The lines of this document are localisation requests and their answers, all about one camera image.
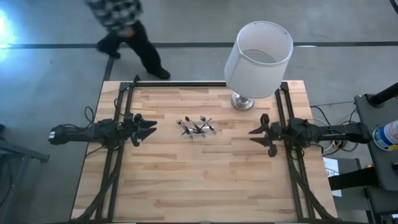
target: plaid shirt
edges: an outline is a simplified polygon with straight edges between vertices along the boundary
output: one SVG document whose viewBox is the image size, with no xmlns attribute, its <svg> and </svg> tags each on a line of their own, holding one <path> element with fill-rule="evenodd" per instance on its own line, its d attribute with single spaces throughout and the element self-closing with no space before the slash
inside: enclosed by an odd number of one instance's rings
<svg viewBox="0 0 398 224">
<path fill-rule="evenodd" d="M 142 13 L 139 0 L 86 0 L 86 3 L 103 27 L 119 35 Z"/>
</svg>

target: black pants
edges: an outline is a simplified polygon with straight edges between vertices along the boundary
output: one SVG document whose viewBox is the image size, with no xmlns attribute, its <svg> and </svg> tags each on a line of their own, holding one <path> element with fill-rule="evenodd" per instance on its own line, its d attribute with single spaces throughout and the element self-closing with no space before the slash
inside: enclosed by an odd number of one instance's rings
<svg viewBox="0 0 398 224">
<path fill-rule="evenodd" d="M 143 66 L 149 73 L 157 73 L 162 68 L 160 57 L 156 48 L 149 42 L 145 27 L 140 21 L 132 25 L 135 34 L 132 37 L 121 37 L 117 34 L 109 33 L 97 43 L 99 51 L 114 54 L 122 42 L 132 48 L 141 58 Z"/>
</svg>

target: person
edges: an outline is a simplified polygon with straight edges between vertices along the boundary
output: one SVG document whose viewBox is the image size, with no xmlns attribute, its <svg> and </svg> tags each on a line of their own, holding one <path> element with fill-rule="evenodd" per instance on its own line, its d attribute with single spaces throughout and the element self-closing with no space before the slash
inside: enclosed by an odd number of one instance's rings
<svg viewBox="0 0 398 224">
<path fill-rule="evenodd" d="M 97 20 L 108 30 L 107 36 L 96 44 L 99 52 L 119 59 L 119 45 L 125 42 L 140 57 L 148 73 L 164 80 L 170 78 L 170 73 L 162 67 L 159 54 L 139 20 L 142 14 L 140 0 L 85 1 Z"/>
</svg>

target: white lamp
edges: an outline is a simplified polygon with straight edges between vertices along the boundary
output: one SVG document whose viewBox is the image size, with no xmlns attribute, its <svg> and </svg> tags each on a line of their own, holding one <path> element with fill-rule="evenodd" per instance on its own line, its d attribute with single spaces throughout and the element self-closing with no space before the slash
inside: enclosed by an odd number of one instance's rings
<svg viewBox="0 0 398 224">
<path fill-rule="evenodd" d="M 292 53 L 292 37 L 281 26 L 271 22 L 244 26 L 224 70 L 227 86 L 234 91 L 234 108 L 250 110 L 253 99 L 272 95 L 282 83 Z"/>
</svg>

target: black floor stripe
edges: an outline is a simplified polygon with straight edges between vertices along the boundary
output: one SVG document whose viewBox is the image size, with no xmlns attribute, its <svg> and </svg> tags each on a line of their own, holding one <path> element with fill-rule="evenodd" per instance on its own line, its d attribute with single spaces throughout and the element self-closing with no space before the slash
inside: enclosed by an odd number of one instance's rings
<svg viewBox="0 0 398 224">
<path fill-rule="evenodd" d="M 396 13 L 398 14 L 398 5 L 396 0 L 390 0 L 390 3 L 392 5 L 392 7 L 394 8 L 394 10 L 396 11 Z"/>
<path fill-rule="evenodd" d="M 232 47 L 232 42 L 154 43 L 159 49 L 167 48 L 222 48 Z M 295 47 L 394 47 L 398 41 L 374 42 L 295 42 Z M 95 49 L 96 44 L 11 44 L 3 49 Z"/>
<path fill-rule="evenodd" d="M 105 74 L 104 74 L 103 81 L 109 81 L 109 79 L 111 78 L 113 62 L 114 62 L 114 60 L 111 57 L 108 57 L 108 62 L 106 62 Z"/>
</svg>

